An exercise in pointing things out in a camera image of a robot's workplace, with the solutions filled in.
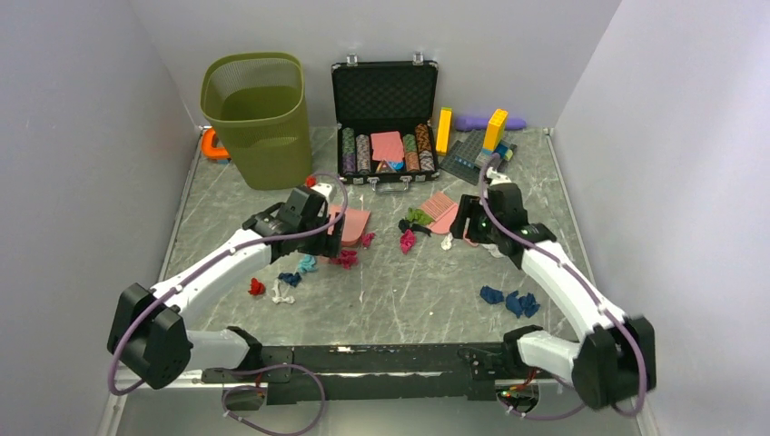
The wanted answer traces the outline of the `pink plastic dustpan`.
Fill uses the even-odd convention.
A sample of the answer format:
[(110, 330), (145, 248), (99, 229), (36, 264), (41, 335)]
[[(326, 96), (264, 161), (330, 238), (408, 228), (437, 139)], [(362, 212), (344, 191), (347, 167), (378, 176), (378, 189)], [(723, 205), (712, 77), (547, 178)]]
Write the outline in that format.
[(341, 234), (343, 248), (354, 247), (360, 242), (369, 218), (370, 211), (347, 207)]

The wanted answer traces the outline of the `pink plastic hand brush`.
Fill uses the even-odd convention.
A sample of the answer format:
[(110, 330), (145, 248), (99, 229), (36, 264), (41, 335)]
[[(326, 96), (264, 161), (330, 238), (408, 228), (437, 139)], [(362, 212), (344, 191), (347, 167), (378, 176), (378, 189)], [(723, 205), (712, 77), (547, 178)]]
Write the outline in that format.
[(457, 216), (459, 204), (443, 192), (438, 192), (426, 200), (420, 209), (432, 219), (427, 227), (433, 233), (446, 235), (450, 234), (450, 226)]

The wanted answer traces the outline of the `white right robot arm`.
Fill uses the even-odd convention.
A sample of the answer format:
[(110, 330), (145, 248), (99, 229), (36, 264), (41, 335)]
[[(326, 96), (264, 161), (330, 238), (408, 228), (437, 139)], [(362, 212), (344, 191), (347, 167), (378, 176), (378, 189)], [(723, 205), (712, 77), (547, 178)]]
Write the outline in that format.
[(569, 382), (592, 410), (616, 409), (637, 399), (634, 412), (656, 388), (655, 330), (643, 316), (632, 318), (605, 298), (568, 259), (543, 223), (531, 223), (514, 183), (485, 185), (464, 194), (450, 226), (456, 239), (491, 244), (556, 304), (575, 341), (528, 326), (505, 334), (500, 362), (512, 377), (533, 368)]

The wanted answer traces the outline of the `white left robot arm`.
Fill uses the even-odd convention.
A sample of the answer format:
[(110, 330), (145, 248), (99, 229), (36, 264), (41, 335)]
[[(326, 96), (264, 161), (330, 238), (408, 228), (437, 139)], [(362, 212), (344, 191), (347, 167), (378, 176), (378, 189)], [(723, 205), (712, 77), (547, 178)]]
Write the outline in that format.
[(116, 385), (118, 364), (155, 390), (188, 371), (227, 371), (240, 382), (253, 379), (265, 365), (257, 338), (240, 327), (206, 332), (190, 324), (224, 292), (283, 256), (338, 255), (344, 216), (331, 214), (329, 206), (343, 190), (329, 183), (297, 186), (286, 201), (250, 216), (193, 266), (150, 288), (134, 283), (122, 291), (106, 345), (113, 356), (110, 392), (128, 393)]

